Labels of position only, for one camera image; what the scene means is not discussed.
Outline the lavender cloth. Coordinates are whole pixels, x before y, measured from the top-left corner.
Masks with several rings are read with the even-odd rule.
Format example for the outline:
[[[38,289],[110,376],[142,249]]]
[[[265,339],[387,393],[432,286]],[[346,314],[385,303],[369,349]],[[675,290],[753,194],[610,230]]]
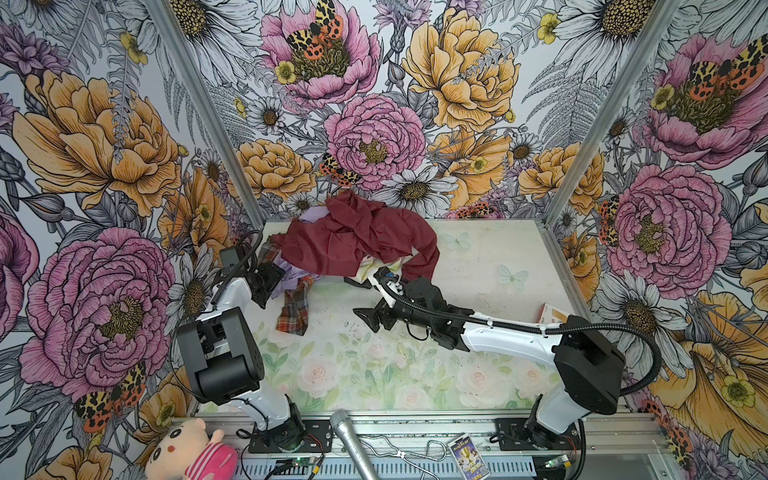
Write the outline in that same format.
[[[313,206],[302,213],[298,217],[298,220],[304,223],[314,223],[327,215],[328,209],[325,206]],[[281,249],[278,250],[278,253],[272,262],[284,272],[283,277],[278,282],[277,286],[271,294],[272,299],[278,297],[283,292],[296,290],[299,281],[306,276],[309,276],[311,279],[316,278],[316,275],[310,274],[309,272],[302,270],[286,261],[282,257]]]

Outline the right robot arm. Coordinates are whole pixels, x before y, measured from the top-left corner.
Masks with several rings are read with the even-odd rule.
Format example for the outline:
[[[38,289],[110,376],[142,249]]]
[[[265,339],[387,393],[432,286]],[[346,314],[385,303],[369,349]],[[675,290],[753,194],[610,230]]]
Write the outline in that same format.
[[[617,413],[625,359],[586,319],[568,315],[525,323],[495,318],[448,303],[426,277],[403,280],[386,268],[364,284],[381,298],[353,312],[374,332],[402,321],[424,329],[427,338],[447,350],[501,354],[556,370],[558,382],[537,397],[511,437],[553,449],[585,417]]]

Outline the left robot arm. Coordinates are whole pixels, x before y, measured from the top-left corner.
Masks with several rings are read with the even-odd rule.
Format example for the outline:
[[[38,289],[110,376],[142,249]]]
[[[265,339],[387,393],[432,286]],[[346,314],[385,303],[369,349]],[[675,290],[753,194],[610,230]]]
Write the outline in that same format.
[[[223,276],[207,307],[176,329],[190,390],[203,403],[234,406],[253,421],[253,434],[267,447],[291,452],[306,433],[290,398],[266,380],[262,354],[246,320],[246,307],[265,308],[284,270],[261,262],[256,246],[222,252]]]

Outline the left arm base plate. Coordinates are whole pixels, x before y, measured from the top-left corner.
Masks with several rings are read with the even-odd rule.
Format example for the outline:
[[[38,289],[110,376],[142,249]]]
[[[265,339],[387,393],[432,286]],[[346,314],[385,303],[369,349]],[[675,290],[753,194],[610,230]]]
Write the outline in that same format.
[[[266,433],[251,433],[247,452],[251,454],[330,453],[334,432],[328,419],[303,420],[303,426],[289,421]]]

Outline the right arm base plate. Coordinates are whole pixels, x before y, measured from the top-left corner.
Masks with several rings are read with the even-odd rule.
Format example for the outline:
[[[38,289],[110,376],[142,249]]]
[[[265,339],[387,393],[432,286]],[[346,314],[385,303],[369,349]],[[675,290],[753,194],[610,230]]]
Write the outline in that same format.
[[[502,451],[574,451],[582,446],[575,424],[565,433],[555,434],[544,427],[529,425],[527,418],[502,417],[494,420],[494,427],[489,441]]]

